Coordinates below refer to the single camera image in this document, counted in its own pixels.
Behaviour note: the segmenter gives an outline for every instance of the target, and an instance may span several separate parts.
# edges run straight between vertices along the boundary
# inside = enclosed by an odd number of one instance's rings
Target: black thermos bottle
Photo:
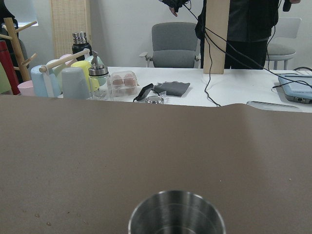
[[[73,54],[83,51],[84,49],[90,50],[90,56],[92,55],[91,45],[88,43],[87,34],[85,32],[73,33],[74,45]],[[78,61],[84,60],[84,56],[77,58]]]

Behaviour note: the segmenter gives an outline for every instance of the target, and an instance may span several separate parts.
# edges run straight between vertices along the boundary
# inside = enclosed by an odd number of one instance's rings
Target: pink cup
[[[22,96],[36,96],[32,80],[19,84],[18,89],[20,91],[20,94],[22,94]]]

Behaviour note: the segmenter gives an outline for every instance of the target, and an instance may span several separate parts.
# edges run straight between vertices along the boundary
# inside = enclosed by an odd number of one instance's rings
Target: black pants
[[[254,62],[249,61],[247,58],[239,55],[235,52],[231,47],[226,47],[226,52],[232,55],[235,59],[243,63],[244,65],[240,64],[239,62],[235,61],[228,55],[225,56],[225,64],[224,68],[226,69],[263,69],[265,64],[265,59],[267,55],[267,40],[260,41],[260,42],[237,42],[237,41],[228,41],[229,44],[235,48],[237,51],[241,52],[242,54],[250,57],[259,65],[256,65]],[[201,55],[201,68],[204,67],[204,46],[205,41],[200,40],[200,55]]]

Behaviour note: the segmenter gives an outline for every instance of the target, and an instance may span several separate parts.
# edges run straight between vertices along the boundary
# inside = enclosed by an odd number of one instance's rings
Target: stainless steel cup
[[[133,211],[129,234],[225,234],[218,210],[199,195],[164,191],[140,203]]]

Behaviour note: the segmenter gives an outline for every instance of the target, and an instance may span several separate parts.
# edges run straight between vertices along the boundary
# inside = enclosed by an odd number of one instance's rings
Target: wooden stick
[[[27,25],[25,25],[25,26],[23,26],[21,28],[18,28],[17,30],[15,30],[15,32],[18,33],[18,32],[20,32],[20,31],[22,31],[22,30],[24,30],[26,28],[29,28],[29,27],[33,26],[36,23],[37,23],[37,21],[31,22],[31,23],[29,23],[29,24],[27,24]]]
[[[4,28],[6,31],[8,31],[7,29],[6,29],[6,26],[5,26],[5,24],[4,25],[2,25],[2,28]]]
[[[229,22],[229,9],[230,0],[209,0],[207,1],[207,13],[206,13],[206,27],[214,33],[227,39],[228,34],[228,22]],[[217,36],[213,35],[207,30],[207,34],[211,40],[218,45],[222,50],[226,50],[226,42]],[[212,42],[211,45],[211,57],[213,59],[213,65],[211,68],[211,74],[223,74],[224,73],[224,61],[225,54],[216,48]],[[211,61],[209,57],[209,46],[205,42],[205,55],[204,55],[204,73],[208,74],[210,71]]]
[[[12,37],[0,34],[0,38],[12,40]]]
[[[70,60],[76,59],[76,58],[78,58],[78,57],[80,57],[80,56],[82,56],[82,55],[86,55],[86,54],[88,54],[88,53],[90,53],[90,50],[89,50],[89,49],[84,49],[83,51],[80,51],[80,52],[78,52],[78,53],[75,53],[75,54],[73,54],[73,55],[70,55],[70,56],[68,56],[68,57],[66,57],[66,58],[62,58],[62,59],[60,59],[60,60],[58,60],[58,61],[52,62],[52,63],[50,63],[49,65],[47,65],[47,67],[48,67],[48,69],[52,69],[52,68],[54,68],[54,67],[60,66],[60,65],[63,64],[63,63],[66,63],[66,62],[68,62],[68,61],[70,61]],[[42,72],[42,73],[44,73],[44,72],[47,71],[47,69],[46,69],[45,66],[42,66],[42,67],[39,68],[39,71]]]
[[[23,66],[27,66],[35,57],[37,57],[37,54],[34,53],[29,59],[25,60],[24,62],[22,62],[21,64]]]
[[[18,35],[16,34],[16,31],[15,31],[13,20],[12,20],[12,18],[4,18],[4,22],[5,22],[6,28],[8,30],[9,36],[12,37],[11,44],[13,47],[13,51],[14,51],[16,60],[17,60],[18,65],[19,65],[19,71],[20,71],[21,77],[23,78],[24,82],[29,81],[31,79],[30,79],[28,70],[25,66],[22,66],[22,64],[21,64],[22,62],[24,62],[24,56],[23,56],[23,53],[22,53],[21,48],[20,48],[20,42],[18,39]]]

